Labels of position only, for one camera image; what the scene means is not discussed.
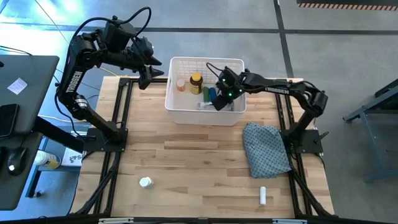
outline computer mouse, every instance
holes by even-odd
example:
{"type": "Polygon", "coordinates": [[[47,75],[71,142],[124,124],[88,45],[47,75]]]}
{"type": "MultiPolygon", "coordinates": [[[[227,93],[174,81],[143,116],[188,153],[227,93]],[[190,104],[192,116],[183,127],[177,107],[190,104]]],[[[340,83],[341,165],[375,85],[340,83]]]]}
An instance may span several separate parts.
{"type": "Polygon", "coordinates": [[[24,171],[26,165],[26,150],[27,148],[25,147],[18,147],[11,151],[7,162],[8,173],[11,175],[19,175],[24,171]]]}

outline wooden table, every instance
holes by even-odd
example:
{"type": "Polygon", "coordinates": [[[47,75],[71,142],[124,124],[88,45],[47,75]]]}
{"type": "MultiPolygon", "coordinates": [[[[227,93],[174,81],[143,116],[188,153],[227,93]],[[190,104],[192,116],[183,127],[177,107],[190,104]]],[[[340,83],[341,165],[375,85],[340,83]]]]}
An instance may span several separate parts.
{"type": "MultiPolygon", "coordinates": [[[[118,81],[118,77],[103,80],[96,111],[106,120],[112,117],[118,81]]],[[[275,94],[248,95],[247,111],[230,127],[175,124],[164,107],[165,93],[164,83],[152,83],[146,90],[133,86],[129,137],[119,166],[112,217],[294,217],[287,174],[253,179],[243,149],[246,123],[279,128],[275,94]],[[147,176],[155,184],[142,189],[139,179],[147,176]],[[259,206],[260,186],[267,187],[265,207],[259,206]]],[[[292,106],[298,120],[303,110],[294,98],[292,106]]],[[[84,160],[72,212],[81,208],[97,187],[103,157],[104,153],[96,152],[84,160]]],[[[321,161],[304,154],[303,164],[308,187],[333,213],[321,161]]],[[[102,209],[107,192],[105,189],[102,209]]],[[[298,196],[304,211],[301,190],[298,196]]]]}

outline small white cup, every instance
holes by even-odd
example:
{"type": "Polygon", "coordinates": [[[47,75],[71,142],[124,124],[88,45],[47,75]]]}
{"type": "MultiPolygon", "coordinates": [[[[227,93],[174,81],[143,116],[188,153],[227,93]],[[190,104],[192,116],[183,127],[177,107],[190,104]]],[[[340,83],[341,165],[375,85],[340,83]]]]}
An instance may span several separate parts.
{"type": "Polygon", "coordinates": [[[139,181],[139,185],[143,188],[143,189],[148,189],[150,186],[152,186],[154,184],[154,181],[149,178],[149,177],[143,177],[141,178],[141,180],[139,181]]]}

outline concrete floor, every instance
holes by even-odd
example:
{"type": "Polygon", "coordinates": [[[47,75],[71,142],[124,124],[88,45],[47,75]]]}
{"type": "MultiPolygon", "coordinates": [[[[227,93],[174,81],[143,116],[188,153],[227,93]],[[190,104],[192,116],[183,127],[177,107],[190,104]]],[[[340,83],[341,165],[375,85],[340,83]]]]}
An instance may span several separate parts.
{"type": "MultiPolygon", "coordinates": [[[[38,5],[28,0],[0,2],[0,45],[37,55],[58,55],[58,69],[62,70],[67,43],[38,5]]],[[[265,77],[293,75],[326,90],[329,102],[325,114],[317,119],[317,126],[321,131],[330,131],[323,140],[323,147],[336,214],[344,218],[396,223],[398,179],[363,182],[363,176],[374,171],[368,139],[359,121],[345,124],[341,118],[397,78],[398,32],[382,34],[385,34],[383,30],[398,30],[398,12],[302,9],[295,0],[279,2],[285,29],[339,30],[339,34],[287,34],[287,45],[284,45],[276,32],[279,26],[273,0],[120,0],[117,4],[111,0],[84,0],[84,4],[83,0],[39,1],[61,25],[67,40],[85,19],[112,15],[125,19],[140,7],[150,6],[149,27],[153,29],[143,35],[155,46],[155,57],[164,63],[160,67],[163,71],[168,70],[170,59],[175,56],[240,58],[247,68],[265,77]],[[203,32],[201,28],[213,29],[203,32]],[[345,30],[381,32],[348,35],[345,30]],[[293,72],[286,71],[284,59],[287,55],[283,55],[282,46],[289,50],[293,72]]],[[[132,24],[140,27],[145,18],[145,15],[139,16],[132,24]]],[[[89,26],[94,27],[88,30],[101,27],[103,23],[93,22],[89,26]]],[[[104,67],[130,75],[127,70],[104,67]]],[[[109,74],[94,68],[83,81],[100,88],[105,75],[109,74]]],[[[98,94],[98,90],[83,85],[79,92],[85,96],[98,94]]],[[[61,118],[53,105],[54,93],[52,83],[40,114],[61,118]]],[[[65,215],[75,186],[76,174],[44,173],[38,189],[45,190],[45,195],[22,198],[16,210],[0,212],[0,220],[65,215]]]]}

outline jar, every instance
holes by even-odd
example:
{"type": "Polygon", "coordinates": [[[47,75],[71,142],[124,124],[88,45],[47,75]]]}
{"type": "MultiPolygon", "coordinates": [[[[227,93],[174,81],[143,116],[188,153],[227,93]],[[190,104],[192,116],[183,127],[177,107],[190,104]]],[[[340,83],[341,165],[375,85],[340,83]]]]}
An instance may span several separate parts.
{"type": "Polygon", "coordinates": [[[200,94],[203,83],[203,78],[200,75],[200,73],[195,72],[194,74],[192,74],[191,78],[189,79],[189,82],[191,83],[191,92],[193,94],[200,94]]]}
{"type": "Polygon", "coordinates": [[[176,85],[177,85],[178,91],[185,91],[185,80],[184,79],[182,79],[182,78],[178,79],[176,85]]]}

